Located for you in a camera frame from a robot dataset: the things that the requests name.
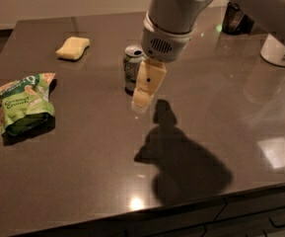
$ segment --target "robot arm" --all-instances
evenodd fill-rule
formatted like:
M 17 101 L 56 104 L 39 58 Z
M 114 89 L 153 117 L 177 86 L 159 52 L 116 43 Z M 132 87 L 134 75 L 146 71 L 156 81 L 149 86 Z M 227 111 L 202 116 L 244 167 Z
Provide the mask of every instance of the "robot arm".
M 190 42 L 193 24 L 212 0 L 151 0 L 142 47 L 151 58 L 171 62 Z M 285 0 L 230 0 L 285 44 Z

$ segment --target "silver can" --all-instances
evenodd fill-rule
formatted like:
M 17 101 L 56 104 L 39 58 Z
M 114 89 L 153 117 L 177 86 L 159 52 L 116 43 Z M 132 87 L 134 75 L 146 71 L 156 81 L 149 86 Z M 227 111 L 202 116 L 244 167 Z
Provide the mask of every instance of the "silver can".
M 141 61 L 146 58 L 143 53 L 142 46 L 133 44 L 128 46 L 123 55 L 123 70 L 125 80 L 125 91 L 132 94 L 136 85 L 136 78 L 138 76 Z

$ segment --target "yellow sponge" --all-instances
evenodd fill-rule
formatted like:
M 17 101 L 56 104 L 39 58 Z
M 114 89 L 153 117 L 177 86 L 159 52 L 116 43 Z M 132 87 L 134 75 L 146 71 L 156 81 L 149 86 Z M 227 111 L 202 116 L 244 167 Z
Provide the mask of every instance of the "yellow sponge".
M 70 37 L 60 49 L 55 51 L 56 55 L 62 59 L 79 59 L 86 47 L 90 45 L 90 40 L 86 38 Z

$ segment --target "snack bag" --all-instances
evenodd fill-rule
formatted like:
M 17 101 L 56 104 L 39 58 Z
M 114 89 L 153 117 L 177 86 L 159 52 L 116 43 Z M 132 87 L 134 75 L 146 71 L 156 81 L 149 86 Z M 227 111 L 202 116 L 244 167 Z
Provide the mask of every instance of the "snack bag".
M 54 117 L 48 101 L 55 73 L 28 76 L 0 87 L 1 133 L 16 136 Z

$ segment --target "green light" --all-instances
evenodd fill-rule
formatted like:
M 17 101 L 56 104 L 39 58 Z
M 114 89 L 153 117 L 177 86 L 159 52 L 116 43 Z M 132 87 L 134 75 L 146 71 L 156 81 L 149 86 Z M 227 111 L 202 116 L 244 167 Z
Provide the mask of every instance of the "green light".
M 221 31 L 222 31 L 222 25 L 217 26 L 215 29 L 216 29 L 216 31 L 217 31 L 218 33 L 221 33 Z

